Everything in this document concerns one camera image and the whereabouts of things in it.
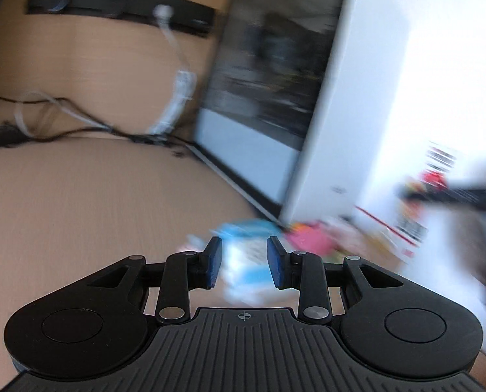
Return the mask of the black wall power strip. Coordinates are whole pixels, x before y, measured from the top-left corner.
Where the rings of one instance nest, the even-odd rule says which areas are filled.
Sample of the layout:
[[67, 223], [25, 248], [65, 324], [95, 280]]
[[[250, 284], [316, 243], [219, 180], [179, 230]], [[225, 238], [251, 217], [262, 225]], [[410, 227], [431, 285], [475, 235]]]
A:
[[169, 20], [173, 30], [207, 37], [214, 26], [214, 8], [190, 0], [26, 0], [26, 13], [90, 16], [154, 25], [153, 11], [160, 5], [173, 10]]

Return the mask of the white red printed card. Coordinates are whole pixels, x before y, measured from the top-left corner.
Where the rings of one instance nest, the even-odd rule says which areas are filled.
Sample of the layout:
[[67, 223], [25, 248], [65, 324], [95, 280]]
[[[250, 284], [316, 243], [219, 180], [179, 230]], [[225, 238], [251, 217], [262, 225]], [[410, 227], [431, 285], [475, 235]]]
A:
[[409, 151], [381, 158], [355, 206], [355, 226], [400, 260], [411, 261], [427, 227], [424, 205], [404, 196], [447, 188], [455, 163], [451, 148], [438, 142], [420, 154]]

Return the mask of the blue white wipes pack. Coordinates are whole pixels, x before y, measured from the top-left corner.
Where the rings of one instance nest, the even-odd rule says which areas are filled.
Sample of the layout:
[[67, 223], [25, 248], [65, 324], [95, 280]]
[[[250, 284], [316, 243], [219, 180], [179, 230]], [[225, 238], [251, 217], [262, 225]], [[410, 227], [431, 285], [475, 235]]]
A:
[[266, 244], [281, 230], [267, 220], [225, 223], [212, 231], [223, 241], [223, 259], [216, 284], [209, 291], [192, 293], [194, 307], [285, 306], [297, 296], [294, 290], [275, 288], [267, 262]]

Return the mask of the pink teal plush toy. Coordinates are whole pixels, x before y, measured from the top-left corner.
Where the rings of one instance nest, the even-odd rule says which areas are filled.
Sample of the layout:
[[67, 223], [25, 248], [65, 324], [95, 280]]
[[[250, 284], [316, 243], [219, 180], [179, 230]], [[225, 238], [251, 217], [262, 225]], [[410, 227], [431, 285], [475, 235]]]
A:
[[336, 251], [336, 239], [327, 224], [296, 222], [285, 233], [286, 240], [296, 251], [305, 251], [320, 257], [329, 256]]

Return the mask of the white computer tower case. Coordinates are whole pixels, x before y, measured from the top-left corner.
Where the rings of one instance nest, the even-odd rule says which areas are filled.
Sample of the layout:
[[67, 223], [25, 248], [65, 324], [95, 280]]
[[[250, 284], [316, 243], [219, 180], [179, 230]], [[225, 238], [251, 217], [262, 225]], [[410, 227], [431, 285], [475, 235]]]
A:
[[351, 218], [408, 32], [396, 0], [229, 0], [194, 154], [280, 225]]

